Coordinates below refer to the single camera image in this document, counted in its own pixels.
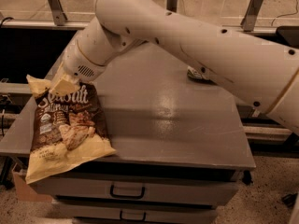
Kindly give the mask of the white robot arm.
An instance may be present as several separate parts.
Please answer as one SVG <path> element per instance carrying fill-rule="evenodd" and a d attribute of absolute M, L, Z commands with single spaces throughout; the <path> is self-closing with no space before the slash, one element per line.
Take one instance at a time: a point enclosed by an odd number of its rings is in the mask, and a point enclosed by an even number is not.
<path fill-rule="evenodd" d="M 95 16 L 66 47 L 50 92 L 93 81 L 149 41 L 299 134 L 299 50 L 172 13 L 152 0 L 93 0 Z"/>

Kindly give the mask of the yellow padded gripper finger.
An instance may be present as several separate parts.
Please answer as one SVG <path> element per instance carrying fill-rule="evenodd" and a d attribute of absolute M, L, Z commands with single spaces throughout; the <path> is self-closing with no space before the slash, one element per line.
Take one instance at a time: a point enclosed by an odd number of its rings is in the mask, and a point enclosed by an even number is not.
<path fill-rule="evenodd" d="M 79 79 L 66 73 L 56 74 L 50 84 L 50 93 L 56 96 L 66 96 L 79 90 Z"/>

